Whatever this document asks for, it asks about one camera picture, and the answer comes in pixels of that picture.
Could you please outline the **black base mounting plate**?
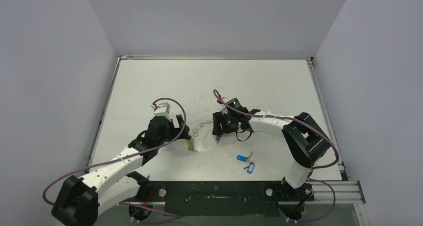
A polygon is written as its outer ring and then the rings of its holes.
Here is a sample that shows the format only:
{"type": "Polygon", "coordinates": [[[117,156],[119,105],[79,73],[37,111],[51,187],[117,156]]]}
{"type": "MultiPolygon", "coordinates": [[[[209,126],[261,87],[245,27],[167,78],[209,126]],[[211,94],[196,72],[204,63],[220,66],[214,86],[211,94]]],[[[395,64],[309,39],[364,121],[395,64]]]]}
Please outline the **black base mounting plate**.
{"type": "Polygon", "coordinates": [[[314,199],[311,184],[292,189],[280,181],[150,181],[134,197],[180,216],[266,217],[280,216],[282,207],[300,212],[314,199]]]}

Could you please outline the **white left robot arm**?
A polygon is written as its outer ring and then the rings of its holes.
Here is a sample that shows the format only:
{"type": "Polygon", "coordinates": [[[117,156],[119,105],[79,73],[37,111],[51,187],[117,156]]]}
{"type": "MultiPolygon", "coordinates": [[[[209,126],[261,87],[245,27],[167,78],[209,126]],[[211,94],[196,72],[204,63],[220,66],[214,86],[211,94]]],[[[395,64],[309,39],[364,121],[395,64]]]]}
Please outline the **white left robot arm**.
{"type": "Polygon", "coordinates": [[[186,116],[176,116],[179,127],[172,119],[154,116],[147,130],[141,132],[113,160],[95,164],[94,171],[74,176],[73,173],[63,182],[53,204],[51,214],[65,226],[92,226],[104,211],[127,198],[143,201],[148,197],[149,188],[135,182],[129,194],[118,191],[117,198],[107,198],[105,193],[119,182],[126,183],[130,174],[157,156],[160,148],[179,140],[190,140],[186,116]]]}

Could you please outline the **perforated metal key plate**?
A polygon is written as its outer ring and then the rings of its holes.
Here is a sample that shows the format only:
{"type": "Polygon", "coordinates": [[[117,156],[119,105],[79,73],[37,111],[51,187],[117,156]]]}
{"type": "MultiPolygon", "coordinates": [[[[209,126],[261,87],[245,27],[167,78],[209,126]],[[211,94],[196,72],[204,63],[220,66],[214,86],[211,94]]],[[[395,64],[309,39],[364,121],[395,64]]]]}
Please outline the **perforated metal key plate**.
{"type": "Polygon", "coordinates": [[[193,152],[203,153],[215,149],[217,140],[212,134],[212,129],[211,125],[204,125],[203,127],[193,128],[190,131],[193,152]]]}

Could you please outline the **aluminium frame rail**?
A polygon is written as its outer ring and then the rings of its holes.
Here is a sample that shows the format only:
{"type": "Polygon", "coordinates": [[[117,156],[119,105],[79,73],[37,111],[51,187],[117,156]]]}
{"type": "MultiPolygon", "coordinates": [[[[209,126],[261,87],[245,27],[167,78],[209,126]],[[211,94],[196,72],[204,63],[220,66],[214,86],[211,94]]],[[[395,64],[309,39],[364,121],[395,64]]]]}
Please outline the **aluminium frame rail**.
{"type": "MultiPolygon", "coordinates": [[[[365,204],[366,200],[360,181],[326,181],[335,192],[335,202],[337,204],[365,204]]],[[[332,204],[333,192],[329,186],[311,182],[315,204],[332,204]]]]}

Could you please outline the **solid blue key tag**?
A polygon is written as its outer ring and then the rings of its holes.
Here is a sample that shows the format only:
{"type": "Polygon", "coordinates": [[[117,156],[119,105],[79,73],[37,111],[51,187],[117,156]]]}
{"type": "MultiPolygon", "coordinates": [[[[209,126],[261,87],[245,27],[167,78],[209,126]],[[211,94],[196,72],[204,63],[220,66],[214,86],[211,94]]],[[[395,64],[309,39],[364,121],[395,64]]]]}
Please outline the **solid blue key tag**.
{"type": "Polygon", "coordinates": [[[247,162],[247,157],[245,157],[245,156],[242,156],[242,155],[237,155],[237,157],[236,157],[239,161],[242,161],[242,162],[247,162]]]}

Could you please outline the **silver key on blue tag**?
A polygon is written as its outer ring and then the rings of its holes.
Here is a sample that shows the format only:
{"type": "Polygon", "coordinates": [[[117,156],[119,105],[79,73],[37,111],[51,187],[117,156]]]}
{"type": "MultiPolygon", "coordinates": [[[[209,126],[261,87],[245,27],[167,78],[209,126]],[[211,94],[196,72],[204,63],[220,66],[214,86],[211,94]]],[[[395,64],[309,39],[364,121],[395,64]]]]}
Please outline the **silver key on blue tag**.
{"type": "Polygon", "coordinates": [[[252,158],[253,152],[250,152],[249,156],[246,158],[246,163],[247,164],[252,164],[254,163],[254,159],[252,158]]]}

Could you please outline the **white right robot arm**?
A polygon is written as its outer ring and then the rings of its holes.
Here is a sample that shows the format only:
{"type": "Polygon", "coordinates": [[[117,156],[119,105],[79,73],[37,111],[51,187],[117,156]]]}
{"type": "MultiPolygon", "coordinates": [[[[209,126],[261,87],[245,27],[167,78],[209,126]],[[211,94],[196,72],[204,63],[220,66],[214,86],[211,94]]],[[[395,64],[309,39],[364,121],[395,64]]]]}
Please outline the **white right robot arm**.
{"type": "Polygon", "coordinates": [[[311,117],[302,112],[297,116],[280,116],[259,109],[248,110],[237,98],[223,105],[212,115],[212,134],[267,133],[283,138],[293,157],[293,164],[283,178],[283,196],[290,201],[302,194],[301,186],[310,178],[316,163],[330,148],[326,134],[311,117]]]}

